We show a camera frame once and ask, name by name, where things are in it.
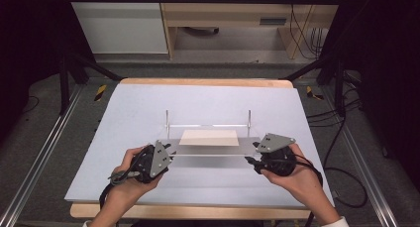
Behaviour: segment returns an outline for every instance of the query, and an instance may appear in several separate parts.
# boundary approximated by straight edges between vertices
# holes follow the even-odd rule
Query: hand
[[[295,155],[304,157],[297,144],[289,146]],[[296,157],[298,161],[308,163]],[[297,165],[289,176],[279,176],[269,170],[262,174],[273,184],[288,190],[294,198],[308,207],[321,225],[334,223],[340,219],[336,209],[328,200],[317,175],[308,167]]]
[[[143,148],[127,150],[121,165],[114,168],[114,172],[129,169],[133,156],[138,154]],[[104,206],[89,224],[89,227],[114,226],[124,213],[136,204],[142,195],[158,186],[161,177],[162,174],[147,184],[139,183],[135,179],[130,178],[124,183],[114,186],[108,193]]]

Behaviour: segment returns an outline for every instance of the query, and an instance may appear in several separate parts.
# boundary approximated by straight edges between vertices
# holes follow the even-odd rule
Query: person's right hand
[[[292,152],[304,157],[297,144],[289,146]],[[297,160],[308,163],[297,157]],[[339,214],[327,198],[317,175],[308,167],[296,165],[289,176],[279,176],[269,170],[262,170],[262,174],[273,184],[279,185],[290,192],[294,198],[308,207],[321,225],[330,224],[340,219]]]

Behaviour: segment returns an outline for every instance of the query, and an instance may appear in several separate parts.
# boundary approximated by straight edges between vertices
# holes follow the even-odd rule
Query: desk
[[[253,91],[261,92],[264,91],[264,96],[266,98],[271,97],[269,93],[271,92],[277,92],[278,94],[286,94],[290,93],[293,94],[294,101],[289,100],[285,102],[283,100],[284,105],[282,107],[278,107],[278,110],[282,110],[283,112],[280,112],[278,114],[278,117],[272,117],[272,123],[278,124],[277,119],[284,119],[284,125],[281,125],[281,128],[276,129],[275,132],[280,132],[281,135],[289,135],[294,134],[293,137],[296,138],[297,142],[304,148],[302,148],[303,152],[309,157],[312,162],[314,163],[315,167],[320,170],[321,164],[318,158],[318,154],[315,149],[315,145],[313,143],[312,136],[310,134],[308,125],[306,122],[306,119],[304,117],[303,109],[301,107],[300,99],[298,97],[298,94],[295,93],[295,89],[292,88],[292,85],[288,81],[280,81],[280,80],[236,80],[236,79],[219,79],[219,80],[212,80],[212,79],[125,79],[121,82],[120,85],[133,85],[133,84],[139,84],[140,87],[146,88],[148,90],[148,94],[139,94],[136,95],[136,97],[139,96],[147,96],[151,95],[153,93],[154,89],[165,89],[168,86],[170,86],[170,90],[176,90],[181,89],[182,91],[185,91],[185,86],[188,86],[188,91],[191,91],[193,94],[194,90],[200,91],[200,97],[189,97],[190,99],[196,100],[198,99],[199,103],[201,103],[200,99],[207,99],[211,98],[211,94],[217,93],[219,90],[223,90],[223,95],[230,94],[230,92],[233,91]],[[210,93],[204,94],[202,91],[210,89]],[[246,99],[236,99],[236,98],[230,98],[230,100],[233,100],[235,104],[242,104],[241,102],[247,101],[251,99],[252,101],[255,101],[252,99],[253,96],[250,93],[247,93],[246,95],[243,95],[246,97]],[[131,97],[130,94],[125,94],[125,98]],[[154,110],[155,108],[159,107],[158,101],[160,99],[165,99],[164,95],[161,98],[157,98],[155,101],[150,101],[154,104]],[[127,137],[125,136],[125,133],[118,133],[118,129],[121,128],[121,126],[124,126],[124,124],[117,124],[117,130],[114,128],[111,129],[114,137],[113,139],[105,139],[106,144],[102,143],[104,141],[104,137],[107,136],[107,129],[105,127],[102,127],[103,124],[107,123],[107,119],[109,117],[109,111],[112,109],[115,109],[115,107],[119,107],[121,109],[125,109],[125,106],[121,106],[121,104],[117,104],[117,106],[114,106],[115,101],[111,98],[111,101],[108,105],[107,111],[104,114],[104,118],[102,119],[101,125],[98,128],[97,134],[92,142],[91,147],[89,148],[89,151],[85,157],[85,160],[83,161],[83,164],[79,170],[79,172],[76,175],[76,178],[73,181],[73,184],[71,185],[69,192],[67,193],[67,196],[65,197],[66,200],[73,201],[73,205],[71,207],[70,213],[73,217],[79,218],[79,217],[93,217],[97,211],[99,210],[99,206],[97,204],[97,197],[99,196],[102,189],[100,186],[105,186],[107,179],[106,177],[109,175],[107,170],[111,170],[114,166],[118,164],[118,162],[121,161],[121,157],[123,157],[124,152],[126,148],[136,147],[138,144],[143,144],[146,140],[142,139],[150,139],[148,138],[148,134],[154,134],[153,137],[156,139],[156,135],[154,131],[139,131],[139,133],[143,133],[145,137]],[[295,111],[298,111],[299,114],[302,116],[295,117],[296,119],[300,121],[296,121],[296,125],[293,124],[287,124],[285,125],[285,117],[290,116],[289,114],[293,114]],[[255,114],[256,118],[254,119],[256,124],[255,128],[252,131],[255,134],[259,134],[259,136],[263,136],[263,134],[260,134],[261,131],[259,131],[258,126],[259,122],[263,122],[263,118],[259,118],[258,112]],[[271,132],[271,128],[269,126],[265,126],[267,129],[269,129],[269,132]],[[110,147],[119,147],[116,146],[117,142],[119,146],[122,146],[120,148],[107,148],[105,146]],[[95,160],[101,160],[103,163],[103,167],[101,169],[86,169],[86,166],[89,167],[89,162],[92,161],[92,156]],[[246,176],[247,178],[251,178],[250,182],[252,183],[252,186],[247,187],[250,185],[247,181],[247,178],[245,180],[238,178],[235,181],[238,181],[241,185],[240,191],[237,190],[237,187],[235,186],[226,186],[225,183],[222,182],[222,184],[215,185],[211,188],[208,188],[208,186],[198,186],[202,185],[203,182],[194,183],[193,186],[187,186],[185,187],[185,183],[188,181],[181,181],[176,182],[179,178],[182,178],[180,176],[179,172],[179,163],[176,164],[176,161],[180,161],[179,158],[175,158],[174,162],[169,166],[169,172],[165,174],[165,177],[160,181],[159,186],[154,191],[151,191],[147,193],[145,196],[143,196],[138,203],[138,205],[134,206],[131,210],[129,210],[124,217],[125,218],[152,218],[152,219],[304,219],[307,218],[309,211],[302,206],[300,203],[294,200],[294,198],[289,195],[285,190],[274,186],[266,179],[264,179],[263,176],[258,175],[254,172],[253,167],[248,166],[246,164],[246,167],[244,169],[234,169],[234,170],[222,170],[221,179],[230,178],[229,172],[239,173],[242,176]],[[196,179],[200,178],[201,173],[208,174],[207,176],[211,176],[212,171],[214,169],[202,169],[198,170],[189,170],[188,171],[188,177],[186,179]],[[190,196],[186,196],[184,189],[190,189],[191,192],[188,192]],[[328,182],[325,181],[324,190],[327,193],[327,196],[329,196],[330,200],[332,200],[330,190],[328,187]],[[205,198],[206,194],[203,194],[204,192],[208,193],[208,198]],[[236,191],[238,192],[236,195],[231,198],[225,198],[225,199],[218,199],[218,196],[213,194],[226,194],[226,192],[229,194],[230,191]]]
[[[329,29],[338,8],[331,5],[295,5],[293,11],[295,21],[299,23],[297,26],[291,20],[290,5],[162,3],[160,6],[170,57],[173,57],[178,27],[262,26],[277,27],[280,43],[284,44],[289,58],[295,58],[298,46],[306,48],[302,42],[308,29]]]

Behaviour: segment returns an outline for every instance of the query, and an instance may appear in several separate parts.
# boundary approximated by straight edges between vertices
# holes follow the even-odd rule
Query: wooden table edge
[[[293,88],[289,80],[213,78],[125,78],[121,84],[212,85]]]
[[[74,202],[70,215],[74,218],[93,218],[99,212],[98,203]],[[307,219],[308,209],[232,206],[134,205],[123,218],[140,219]]]

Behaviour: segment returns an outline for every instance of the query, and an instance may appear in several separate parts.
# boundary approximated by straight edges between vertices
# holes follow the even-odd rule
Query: white table
[[[251,137],[274,133],[296,139],[324,175],[299,95],[290,82],[131,78],[116,87],[65,197],[73,202],[73,217],[97,213],[107,177],[127,149],[166,138],[166,110],[170,124],[202,125],[247,124],[251,110]],[[239,137],[248,135],[244,127],[230,129]],[[171,128],[170,136],[179,138],[182,132]],[[324,190],[332,200],[327,181]],[[306,218],[308,212],[286,190],[258,175],[244,157],[175,157],[158,187],[124,217],[288,219]]]

